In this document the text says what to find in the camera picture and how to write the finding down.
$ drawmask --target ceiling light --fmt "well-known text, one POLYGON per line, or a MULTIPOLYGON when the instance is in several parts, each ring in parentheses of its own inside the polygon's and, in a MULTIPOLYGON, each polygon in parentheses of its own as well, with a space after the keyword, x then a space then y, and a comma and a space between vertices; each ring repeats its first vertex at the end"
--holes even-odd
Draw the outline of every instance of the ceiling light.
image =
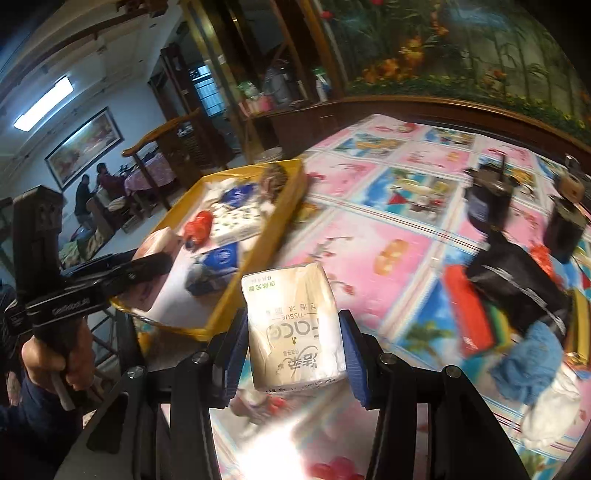
POLYGON ((28 132, 39 120, 46 116, 52 108, 73 91, 74 89, 72 88, 72 84, 70 83, 70 80, 68 80, 68 77, 63 77, 51 90, 49 90, 49 92, 43 95, 35 105, 27 111, 27 113, 18 117, 14 126, 19 130, 28 132))

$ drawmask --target blue gripper pad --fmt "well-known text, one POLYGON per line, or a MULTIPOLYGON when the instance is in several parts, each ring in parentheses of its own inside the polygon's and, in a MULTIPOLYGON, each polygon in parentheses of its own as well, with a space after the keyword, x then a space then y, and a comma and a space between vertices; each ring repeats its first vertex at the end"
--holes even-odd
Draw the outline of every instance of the blue gripper pad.
POLYGON ((359 400, 361 406, 367 407, 370 403, 371 393, 368 384, 368 368, 363 360, 365 340, 349 310, 339 312, 339 322, 349 384, 353 395, 359 400))
POLYGON ((239 309, 213 364, 213 381, 222 389, 226 404, 236 395, 248 350, 248 316, 239 309))

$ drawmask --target red sponge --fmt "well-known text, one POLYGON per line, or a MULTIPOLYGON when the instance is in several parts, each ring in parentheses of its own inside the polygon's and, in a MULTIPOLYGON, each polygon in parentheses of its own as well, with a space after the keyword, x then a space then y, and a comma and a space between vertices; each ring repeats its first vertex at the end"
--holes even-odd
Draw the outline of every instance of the red sponge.
POLYGON ((488 350, 495 345, 491 327, 476 290, 464 273, 462 265, 448 265, 442 276, 452 303, 457 328, 462 336, 465 356, 488 350))

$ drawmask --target blue towel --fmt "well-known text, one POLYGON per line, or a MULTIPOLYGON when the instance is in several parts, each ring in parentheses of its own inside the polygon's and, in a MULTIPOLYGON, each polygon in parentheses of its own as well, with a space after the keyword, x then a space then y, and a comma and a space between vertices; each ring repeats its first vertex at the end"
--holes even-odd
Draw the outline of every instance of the blue towel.
POLYGON ((562 357, 556 335, 545 323, 535 322, 490 373, 503 397, 531 405, 552 383, 562 357))

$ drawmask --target woman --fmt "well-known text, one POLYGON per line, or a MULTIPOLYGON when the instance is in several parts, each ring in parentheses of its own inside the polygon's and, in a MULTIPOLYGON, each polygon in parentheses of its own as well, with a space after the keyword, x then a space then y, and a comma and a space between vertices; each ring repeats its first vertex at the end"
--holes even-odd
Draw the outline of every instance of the woman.
POLYGON ((111 201, 120 197, 127 197, 125 194, 125 179, 123 177, 111 175, 104 163, 99 163, 96 166, 96 171, 98 172, 96 184, 107 191, 107 195, 111 201))

